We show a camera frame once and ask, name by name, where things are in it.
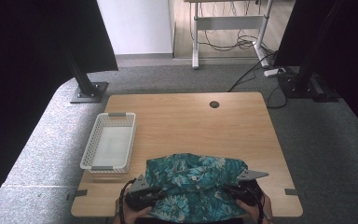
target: black curtain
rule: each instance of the black curtain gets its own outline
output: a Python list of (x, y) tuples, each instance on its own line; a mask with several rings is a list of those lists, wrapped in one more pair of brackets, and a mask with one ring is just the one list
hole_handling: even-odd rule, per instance
[(358, 118), (358, 1), (344, 1), (322, 48), (317, 71)]
[(117, 70), (95, 0), (0, 0), (0, 186), (54, 92), (72, 77), (59, 39), (81, 72)]

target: cable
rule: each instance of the cable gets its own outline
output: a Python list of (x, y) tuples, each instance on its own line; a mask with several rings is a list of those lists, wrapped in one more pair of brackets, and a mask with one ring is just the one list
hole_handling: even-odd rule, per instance
[(214, 2), (214, 3), (213, 3), (212, 15), (213, 15), (214, 17), (216, 17), (216, 16), (214, 15), (214, 6), (216, 5), (216, 3), (217, 3), (217, 2)]
[(261, 43), (261, 48), (263, 48), (263, 50), (265, 50), (267, 53), (276, 53), (276, 50), (270, 49), (264, 43)]
[(266, 203), (266, 197), (263, 197), (263, 208), (264, 208), (264, 204)]
[(237, 82), (234, 83), (234, 85), (227, 91), (227, 92), (232, 92), (232, 90), (234, 90), (234, 88), (238, 85), (240, 85), (242, 82), (241, 82), (241, 79), (243, 79), (246, 75), (248, 75), (249, 72), (251, 72), (252, 70), (254, 70), (264, 59), (266, 59), (267, 57), (270, 57), (272, 56), (274, 53), (272, 54), (269, 54), (267, 56), (265, 56), (264, 58), (262, 58), (260, 61), (258, 61), (257, 64), (255, 64), (251, 69), (249, 69), (245, 74), (243, 74), (238, 80)]
[[(192, 6), (191, 6), (191, 3), (190, 3), (190, 18), (189, 18), (189, 30), (190, 30), (190, 35), (191, 35), (191, 39), (194, 40), (194, 36), (193, 36), (193, 32), (192, 32), (192, 29), (191, 29), (191, 11), (192, 11)], [(200, 4), (200, 9), (199, 9), (200, 13), (201, 13), (201, 16), (203, 16), (203, 9), (202, 9), (202, 4)], [(231, 4), (231, 11), (234, 15), (237, 14), (237, 9), (235, 7), (235, 5), (232, 5)], [(241, 35), (240, 36), (240, 32), (242, 30), (239, 30), (238, 31), (238, 37), (237, 37), (237, 42), (236, 44), (232, 45), (232, 46), (217, 46), (217, 45), (214, 45), (211, 43), (211, 41), (209, 40), (209, 37), (208, 37), (208, 33), (209, 34), (212, 34), (214, 33), (215, 31), (212, 31), (212, 32), (207, 32), (207, 31), (204, 31), (205, 33), (205, 37), (207, 39), (207, 42), (198, 42), (198, 44), (201, 44), (201, 45), (209, 45), (210, 47), (212, 47), (214, 50), (218, 50), (218, 51), (229, 51), (229, 50), (232, 50), (232, 49), (235, 49), (236, 47), (239, 47), (240, 49), (249, 49), (251, 48), (252, 46), (254, 46), (254, 42), (257, 41), (257, 37), (255, 36), (251, 36), (251, 35)], [(251, 37), (254, 39), (254, 41), (252, 40), (246, 40), (246, 39), (243, 39), (244, 37)]]
[(255, 202), (257, 203), (257, 207), (258, 207), (258, 220), (257, 220), (257, 224), (262, 224), (263, 223), (263, 219), (264, 219), (264, 205), (261, 204), (260, 200), (257, 198), (257, 195), (255, 194), (255, 192), (253, 190), (251, 190), (250, 188), (246, 188), (246, 190), (248, 192), (250, 192), (252, 194), (252, 196), (254, 196), (255, 198)]
[(237, 86), (239, 86), (240, 84), (245, 83), (245, 82), (247, 82), (247, 81), (250, 81), (250, 80), (255, 79), (255, 78), (256, 78), (256, 76), (255, 76), (255, 71), (258, 70), (258, 69), (260, 69), (260, 68), (263, 68), (263, 67), (259, 67), (259, 68), (253, 69), (253, 75), (254, 75), (254, 76), (251, 77), (251, 78), (248, 78), (248, 79), (245, 79), (245, 80), (239, 82), (239, 83), (237, 84)]
[(258, 15), (260, 15), (260, 8), (261, 8), (261, 0), (259, 0), (260, 2), (258, 3)]
[(248, 15), (248, 9), (249, 9), (249, 5), (251, 4), (251, 0), (248, 1), (248, 4), (246, 5), (246, 10), (245, 10), (245, 16)]
[(223, 2), (223, 15), (225, 15), (226, 2)]
[(286, 95), (284, 95), (284, 103), (283, 103), (283, 105), (278, 105), (278, 106), (270, 106), (269, 105), (269, 98), (271, 97), (272, 93), (275, 92), (275, 90), (277, 90), (278, 88), (280, 88), (282, 90), (280, 83), (278, 84), (277, 87), (274, 88), (274, 90), (272, 90), (272, 92), (269, 94), (269, 96), (267, 98), (267, 108), (268, 109), (279, 109), (279, 108), (283, 108), (283, 107), (285, 107), (287, 105), (287, 97), (286, 97)]
[(124, 211), (123, 211), (123, 206), (124, 206), (124, 192), (127, 188), (127, 186), (129, 184), (133, 184), (135, 183), (136, 178), (133, 178), (133, 180), (130, 180), (129, 182), (127, 182), (127, 184), (124, 186), (124, 188), (121, 190), (120, 192), (120, 197), (118, 198), (118, 214), (120, 215), (120, 223), (121, 224), (125, 224), (124, 222)]

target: gray floor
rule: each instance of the gray floor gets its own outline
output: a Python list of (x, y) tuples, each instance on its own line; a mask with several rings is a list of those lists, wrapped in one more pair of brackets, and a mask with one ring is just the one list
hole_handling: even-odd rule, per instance
[[(227, 91), (253, 66), (246, 60), (201, 61), (196, 71), (191, 61), (161, 55), (117, 61), (120, 71), (89, 75), (109, 83), (98, 104), (71, 105), (73, 79), (57, 89), (0, 188), (0, 223), (104, 223), (105, 218), (73, 217), (71, 206), (92, 124), (108, 97)], [(234, 91), (259, 91), (267, 105), (284, 103), (280, 90), (272, 92), (275, 77), (264, 77), (261, 69), (247, 78), (252, 76)], [(268, 112), (304, 209), (302, 217), (279, 217), (276, 223), (358, 223), (358, 119), (345, 101), (289, 99), (284, 108)]]

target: white plastic basket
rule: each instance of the white plastic basket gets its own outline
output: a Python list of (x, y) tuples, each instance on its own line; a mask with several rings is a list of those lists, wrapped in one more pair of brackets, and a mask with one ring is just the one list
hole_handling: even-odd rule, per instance
[(126, 174), (130, 170), (135, 117), (134, 113), (99, 114), (80, 167), (94, 174)]

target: teal floral cloth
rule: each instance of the teal floral cloth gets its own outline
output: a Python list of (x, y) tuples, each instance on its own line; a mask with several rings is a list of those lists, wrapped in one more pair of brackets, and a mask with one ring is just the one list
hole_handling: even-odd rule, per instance
[(222, 184), (238, 183), (244, 161), (173, 154), (146, 162), (145, 178), (167, 197), (157, 202), (150, 216), (177, 223), (206, 223), (243, 215)]

